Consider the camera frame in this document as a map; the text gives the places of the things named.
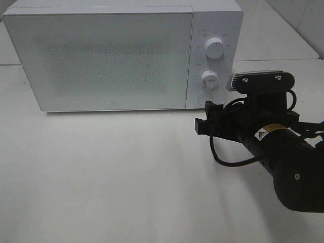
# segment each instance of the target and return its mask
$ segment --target microwave control panel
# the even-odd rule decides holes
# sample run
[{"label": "microwave control panel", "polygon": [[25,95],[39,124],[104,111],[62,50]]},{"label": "microwave control panel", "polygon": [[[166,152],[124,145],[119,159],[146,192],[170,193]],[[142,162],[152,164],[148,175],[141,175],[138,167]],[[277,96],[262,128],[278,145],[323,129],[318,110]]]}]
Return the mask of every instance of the microwave control panel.
[{"label": "microwave control panel", "polygon": [[243,12],[194,12],[186,109],[224,103]]}]

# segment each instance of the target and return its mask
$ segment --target microwave knob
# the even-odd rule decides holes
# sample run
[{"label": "microwave knob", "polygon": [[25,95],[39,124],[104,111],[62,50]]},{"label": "microwave knob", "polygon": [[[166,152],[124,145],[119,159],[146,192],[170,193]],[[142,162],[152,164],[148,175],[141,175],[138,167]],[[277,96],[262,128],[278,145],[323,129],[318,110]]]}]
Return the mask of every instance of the microwave knob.
[{"label": "microwave knob", "polygon": [[201,84],[206,89],[213,89],[218,84],[218,75],[216,72],[208,70],[201,75]]},{"label": "microwave knob", "polygon": [[213,37],[206,41],[205,52],[211,59],[220,58],[224,54],[225,43],[219,37]]}]

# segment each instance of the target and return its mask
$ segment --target black cable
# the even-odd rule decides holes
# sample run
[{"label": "black cable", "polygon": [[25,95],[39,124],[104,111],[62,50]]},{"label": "black cable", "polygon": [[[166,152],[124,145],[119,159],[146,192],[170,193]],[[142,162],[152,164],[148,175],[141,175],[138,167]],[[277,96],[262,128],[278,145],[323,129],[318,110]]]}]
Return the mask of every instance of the black cable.
[{"label": "black cable", "polygon": [[[245,100],[244,98],[240,98],[240,99],[236,99],[236,100],[233,100],[232,102],[230,102],[225,108],[228,109],[228,107],[232,106],[233,104],[235,104],[236,102],[238,101],[241,101],[241,100]],[[257,161],[260,161],[260,160],[263,160],[265,158],[268,158],[268,157],[271,157],[277,153],[280,153],[288,148],[290,148],[291,146],[294,146],[300,142],[302,142],[303,140],[305,140],[306,138],[308,137],[313,137],[314,135],[315,136],[318,136],[319,134],[315,134],[315,132],[317,132],[317,130],[312,130],[312,131],[308,131],[306,132],[305,134],[299,136],[298,138],[296,138],[296,140],[292,143],[289,143],[285,146],[282,146],[281,148],[278,148],[278,149],[275,149],[274,151],[271,151],[271,152],[267,152],[263,155],[259,155],[257,157],[253,157],[253,158],[249,158],[249,159],[246,159],[246,160],[243,160],[243,161],[240,161],[240,162],[234,162],[234,163],[229,163],[229,162],[226,162],[226,161],[223,161],[221,160],[218,156],[217,156],[217,153],[215,151],[215,147],[214,147],[214,140],[213,140],[213,134],[214,134],[214,131],[215,131],[215,126],[217,124],[217,122],[219,121],[219,119],[221,117],[223,117],[224,115],[226,114],[229,114],[229,113],[232,113],[234,112],[234,110],[237,110],[237,108],[242,108],[242,106],[239,106],[239,107],[236,107],[230,111],[226,111],[226,112],[221,112],[221,113],[218,113],[216,115],[216,117],[214,118],[215,121],[213,123],[213,126],[212,126],[212,129],[211,129],[211,133],[209,135],[209,142],[210,142],[210,147],[211,147],[211,150],[212,150],[212,154],[213,154],[213,157],[215,159],[215,161],[223,166],[227,166],[227,167],[240,167],[240,166],[246,166],[246,165],[249,165],[249,164],[252,164],[254,162],[257,162]]]},{"label": "black cable", "polygon": [[292,105],[287,109],[287,111],[292,111],[295,108],[295,105],[297,103],[297,96],[296,93],[292,90],[289,90],[288,93],[292,94],[293,96],[293,103]]}]

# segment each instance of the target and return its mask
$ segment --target power knob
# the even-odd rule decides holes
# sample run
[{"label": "power knob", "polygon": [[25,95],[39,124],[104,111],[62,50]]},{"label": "power knob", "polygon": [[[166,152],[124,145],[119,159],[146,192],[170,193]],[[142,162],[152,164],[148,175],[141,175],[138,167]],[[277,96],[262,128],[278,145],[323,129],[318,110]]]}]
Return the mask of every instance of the power knob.
[{"label": "power knob", "polygon": [[219,37],[212,37],[205,43],[206,55],[211,59],[220,58],[224,54],[225,43]]}]

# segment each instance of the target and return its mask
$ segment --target white wall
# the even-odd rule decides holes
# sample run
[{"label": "white wall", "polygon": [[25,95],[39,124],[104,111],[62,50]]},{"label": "white wall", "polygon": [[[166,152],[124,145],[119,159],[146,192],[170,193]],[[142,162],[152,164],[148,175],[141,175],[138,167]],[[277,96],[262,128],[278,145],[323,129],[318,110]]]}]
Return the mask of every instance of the white wall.
[{"label": "white wall", "polygon": [[324,0],[267,0],[324,59]]},{"label": "white wall", "polygon": [[13,4],[16,0],[0,0],[0,21],[1,15],[7,10],[7,8]]}]

